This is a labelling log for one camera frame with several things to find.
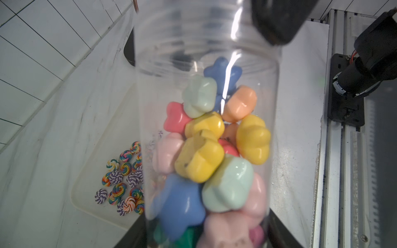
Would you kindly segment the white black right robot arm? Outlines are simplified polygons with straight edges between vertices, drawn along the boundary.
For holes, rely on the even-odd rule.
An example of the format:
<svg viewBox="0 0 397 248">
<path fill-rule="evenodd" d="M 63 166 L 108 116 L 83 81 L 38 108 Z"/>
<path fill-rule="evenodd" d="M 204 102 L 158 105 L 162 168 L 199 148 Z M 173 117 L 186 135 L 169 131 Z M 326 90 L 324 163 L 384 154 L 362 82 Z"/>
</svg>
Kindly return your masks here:
<svg viewBox="0 0 397 248">
<path fill-rule="evenodd" d="M 271 45 L 292 41 L 316 1 L 251 1 L 252 23 Z M 340 95 L 361 94 L 397 77 L 397 10 L 382 13 L 354 43 L 359 57 L 337 77 Z"/>
</svg>

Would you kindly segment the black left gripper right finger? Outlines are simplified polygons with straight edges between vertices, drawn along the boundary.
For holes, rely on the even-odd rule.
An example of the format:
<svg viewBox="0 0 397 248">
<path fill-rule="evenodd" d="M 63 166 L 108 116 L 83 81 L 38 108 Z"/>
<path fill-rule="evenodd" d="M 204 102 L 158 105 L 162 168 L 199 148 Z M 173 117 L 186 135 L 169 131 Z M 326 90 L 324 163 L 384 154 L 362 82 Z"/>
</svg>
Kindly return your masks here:
<svg viewBox="0 0 397 248">
<path fill-rule="evenodd" d="M 272 210 L 268 216 L 268 240 L 272 248 L 303 248 Z"/>
</svg>

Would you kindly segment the pile of star candies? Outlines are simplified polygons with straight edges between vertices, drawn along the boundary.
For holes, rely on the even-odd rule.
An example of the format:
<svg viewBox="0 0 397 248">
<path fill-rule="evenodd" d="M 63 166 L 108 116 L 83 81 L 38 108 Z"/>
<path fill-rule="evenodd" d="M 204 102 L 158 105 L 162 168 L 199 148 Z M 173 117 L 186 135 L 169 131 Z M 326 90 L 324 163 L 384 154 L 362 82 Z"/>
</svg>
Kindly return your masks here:
<svg viewBox="0 0 397 248">
<path fill-rule="evenodd" d="M 158 176 L 148 235 L 161 248 L 259 248 L 267 189 L 259 167 L 271 132 L 254 115 L 256 91 L 239 85 L 238 53 L 187 78 L 165 107 L 165 137 L 148 156 Z"/>
</svg>

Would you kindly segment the pile of colourful candies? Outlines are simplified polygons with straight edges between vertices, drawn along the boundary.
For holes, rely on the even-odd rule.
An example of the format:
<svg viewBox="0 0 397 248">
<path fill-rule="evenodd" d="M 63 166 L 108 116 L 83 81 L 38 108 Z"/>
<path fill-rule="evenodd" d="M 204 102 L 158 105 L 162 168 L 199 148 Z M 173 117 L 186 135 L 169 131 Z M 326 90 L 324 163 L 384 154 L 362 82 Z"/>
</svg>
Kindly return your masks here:
<svg viewBox="0 0 397 248">
<path fill-rule="evenodd" d="M 102 188 L 94 196 L 95 203 L 116 206 L 120 216 L 144 213 L 144 177 L 141 143 L 135 141 L 118 159 L 106 163 L 108 172 L 102 177 Z"/>
</svg>

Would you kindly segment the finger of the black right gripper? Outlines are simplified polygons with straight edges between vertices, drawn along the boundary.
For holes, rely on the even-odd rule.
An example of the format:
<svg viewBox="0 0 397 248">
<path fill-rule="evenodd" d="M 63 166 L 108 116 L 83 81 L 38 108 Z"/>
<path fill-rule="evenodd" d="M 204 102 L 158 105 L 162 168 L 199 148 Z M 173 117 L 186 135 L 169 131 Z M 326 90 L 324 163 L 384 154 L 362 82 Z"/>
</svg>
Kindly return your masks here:
<svg viewBox="0 0 397 248">
<path fill-rule="evenodd" d="M 318 0 L 252 0 L 252 22 L 271 45 L 293 40 Z"/>
</svg>

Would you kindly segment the colourful candy jar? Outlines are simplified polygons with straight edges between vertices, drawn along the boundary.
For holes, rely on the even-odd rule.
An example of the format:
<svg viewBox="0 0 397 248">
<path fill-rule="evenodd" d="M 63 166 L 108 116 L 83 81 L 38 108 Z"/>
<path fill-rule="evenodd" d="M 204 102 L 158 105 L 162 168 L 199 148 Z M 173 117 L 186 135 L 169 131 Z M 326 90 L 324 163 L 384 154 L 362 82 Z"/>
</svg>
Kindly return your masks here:
<svg viewBox="0 0 397 248">
<path fill-rule="evenodd" d="M 140 1 L 134 27 L 149 248 L 258 248 L 279 46 L 264 1 Z"/>
</svg>

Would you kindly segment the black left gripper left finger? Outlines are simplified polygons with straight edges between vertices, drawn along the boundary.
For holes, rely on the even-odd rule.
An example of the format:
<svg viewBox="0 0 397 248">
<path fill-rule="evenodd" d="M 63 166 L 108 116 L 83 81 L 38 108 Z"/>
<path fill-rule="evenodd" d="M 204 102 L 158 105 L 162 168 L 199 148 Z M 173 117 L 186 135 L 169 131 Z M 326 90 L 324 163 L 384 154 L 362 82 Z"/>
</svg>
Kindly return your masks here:
<svg viewBox="0 0 397 248">
<path fill-rule="evenodd" d="M 146 218 L 141 215 L 114 248 L 147 248 Z"/>
</svg>

